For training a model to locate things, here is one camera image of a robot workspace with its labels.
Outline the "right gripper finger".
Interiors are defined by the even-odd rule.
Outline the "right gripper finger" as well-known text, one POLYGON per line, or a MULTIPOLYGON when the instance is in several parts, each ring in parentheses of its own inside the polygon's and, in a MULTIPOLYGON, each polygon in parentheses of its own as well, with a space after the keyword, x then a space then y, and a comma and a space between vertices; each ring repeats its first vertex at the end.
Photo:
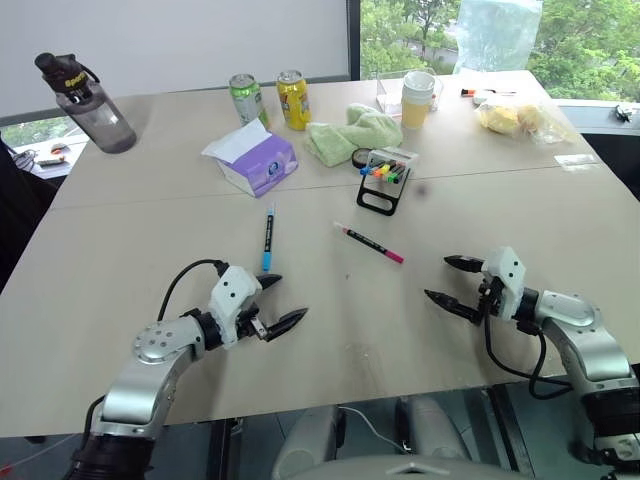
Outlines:
POLYGON ((468 273, 480 273, 484 260, 466 255, 449 255, 444 261, 451 267, 468 273))
POLYGON ((463 318, 473 325, 482 323, 482 316, 477 309, 461 304, 456 298, 442 292, 425 289, 426 296, 445 311, 463 318))

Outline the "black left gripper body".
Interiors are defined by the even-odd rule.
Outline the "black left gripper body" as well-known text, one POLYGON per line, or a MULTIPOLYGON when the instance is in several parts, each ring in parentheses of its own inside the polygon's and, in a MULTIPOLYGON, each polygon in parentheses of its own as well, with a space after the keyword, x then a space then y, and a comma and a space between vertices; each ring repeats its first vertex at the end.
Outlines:
POLYGON ((268 330, 266 325, 259 319, 259 312, 258 305, 252 302, 239 313, 235 324, 238 339, 256 336, 260 340, 267 340, 268 330))

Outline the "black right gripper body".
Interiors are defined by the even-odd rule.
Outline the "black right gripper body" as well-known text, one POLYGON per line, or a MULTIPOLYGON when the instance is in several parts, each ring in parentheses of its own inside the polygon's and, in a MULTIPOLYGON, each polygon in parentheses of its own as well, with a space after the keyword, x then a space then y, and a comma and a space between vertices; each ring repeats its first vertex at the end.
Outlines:
POLYGON ((480 326, 484 321, 495 315, 501 303, 503 282, 498 277, 491 280, 483 280, 479 286, 478 313, 476 325, 480 326))

